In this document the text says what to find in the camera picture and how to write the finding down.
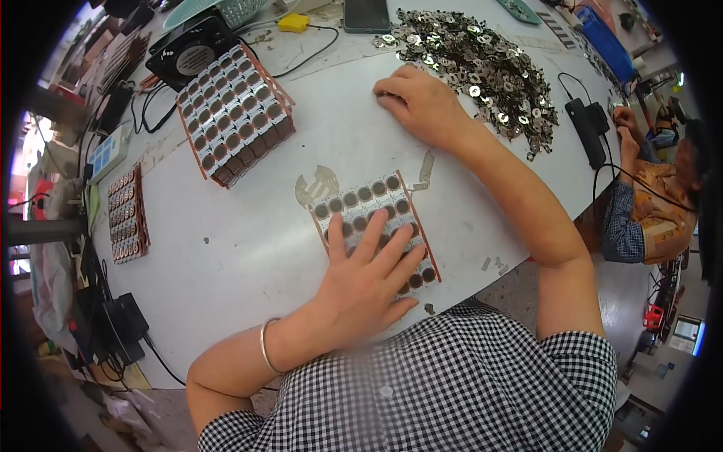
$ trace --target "shirt button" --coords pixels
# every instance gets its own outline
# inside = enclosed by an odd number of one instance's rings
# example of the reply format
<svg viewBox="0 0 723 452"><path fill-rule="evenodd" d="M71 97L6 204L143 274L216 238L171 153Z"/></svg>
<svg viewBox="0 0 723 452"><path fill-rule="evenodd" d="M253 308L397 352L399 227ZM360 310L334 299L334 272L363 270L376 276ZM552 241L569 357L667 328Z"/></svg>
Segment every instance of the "shirt button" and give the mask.
<svg viewBox="0 0 723 452"><path fill-rule="evenodd" d="M382 395L382 397L390 398L392 394L394 394L394 390L389 386L382 386L379 389L379 393Z"/></svg>

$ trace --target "red stool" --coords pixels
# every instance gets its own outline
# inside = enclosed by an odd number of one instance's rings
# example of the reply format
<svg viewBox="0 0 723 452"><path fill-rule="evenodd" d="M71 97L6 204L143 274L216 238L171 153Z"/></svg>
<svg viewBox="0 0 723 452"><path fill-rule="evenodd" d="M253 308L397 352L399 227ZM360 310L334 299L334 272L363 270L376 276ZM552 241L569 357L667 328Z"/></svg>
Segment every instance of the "red stool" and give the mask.
<svg viewBox="0 0 723 452"><path fill-rule="evenodd" d="M649 304L648 310L645 316L643 316L643 326L646 328L658 328L660 326L660 319L662 318L663 308Z"/></svg>

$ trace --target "person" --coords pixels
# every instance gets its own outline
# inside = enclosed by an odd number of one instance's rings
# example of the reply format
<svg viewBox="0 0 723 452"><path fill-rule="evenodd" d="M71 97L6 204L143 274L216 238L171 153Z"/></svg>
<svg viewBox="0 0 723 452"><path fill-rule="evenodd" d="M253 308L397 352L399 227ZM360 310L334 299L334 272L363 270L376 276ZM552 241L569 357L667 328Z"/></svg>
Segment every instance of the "person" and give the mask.
<svg viewBox="0 0 723 452"><path fill-rule="evenodd" d="M656 150L675 146L680 139L672 98L668 98L668 105L660 106L658 109L658 114L655 117L655 128L648 131L648 139L653 143Z"/></svg>
<svg viewBox="0 0 723 452"><path fill-rule="evenodd" d="M425 249L401 258L406 225L377 252L388 219L381 209L347 257L336 215L316 295L191 365L199 450L600 450L612 424L615 355L592 261L568 214L443 82L405 65L373 92L411 134L469 168L517 228L539 264L536 337L468 299L370 342L417 304L393 299ZM279 374L276 405L266 418L255 414L249 397Z"/></svg>
<svg viewBox="0 0 723 452"><path fill-rule="evenodd" d="M621 136L622 171L612 184L612 199L604 215L602 256L622 263L673 260L690 244L698 220L710 149L703 125L697 119L687 121L685 137L669 165L653 156L630 108L618 106L613 116Z"/></svg>

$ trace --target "hand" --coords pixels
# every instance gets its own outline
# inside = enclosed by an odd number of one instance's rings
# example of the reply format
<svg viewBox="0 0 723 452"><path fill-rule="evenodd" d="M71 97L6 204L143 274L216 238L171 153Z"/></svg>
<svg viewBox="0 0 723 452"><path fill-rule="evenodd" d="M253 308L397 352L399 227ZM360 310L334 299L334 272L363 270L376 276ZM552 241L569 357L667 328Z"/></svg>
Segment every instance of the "hand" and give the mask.
<svg viewBox="0 0 723 452"><path fill-rule="evenodd" d="M346 257L341 215L331 219L329 269L314 299L302 307L307 318L318 322L315 342L322 353L381 333L419 303L414 298L392 302L416 271L425 250L418 245L400 260L413 233L406 224L377 253L388 216L386 209L372 216L350 257Z"/></svg>
<svg viewBox="0 0 723 452"><path fill-rule="evenodd" d="M405 64L374 85L377 102L412 135L454 152L475 121L441 80Z"/></svg>
<svg viewBox="0 0 723 452"><path fill-rule="evenodd" d="M627 127L618 127L617 133L620 134L620 166L627 172L632 172L640 146L635 142Z"/></svg>
<svg viewBox="0 0 723 452"><path fill-rule="evenodd" d="M630 130L630 136L633 137L638 146L645 144L645 138L638 127L638 120L635 118L635 113L630 107L619 105L615 107L612 112L612 117L615 119L616 126L627 127Z"/></svg>

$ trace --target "blue crate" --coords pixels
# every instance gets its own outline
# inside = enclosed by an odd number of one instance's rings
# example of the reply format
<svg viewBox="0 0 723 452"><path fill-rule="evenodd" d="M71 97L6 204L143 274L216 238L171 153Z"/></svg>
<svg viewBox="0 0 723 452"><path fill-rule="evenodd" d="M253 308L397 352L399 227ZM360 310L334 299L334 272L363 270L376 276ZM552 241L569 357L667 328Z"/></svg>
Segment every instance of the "blue crate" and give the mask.
<svg viewBox="0 0 723 452"><path fill-rule="evenodd" d="M621 84L630 82L635 74L633 62L620 41L594 9L585 5L576 12L583 23L583 34L590 41Z"/></svg>

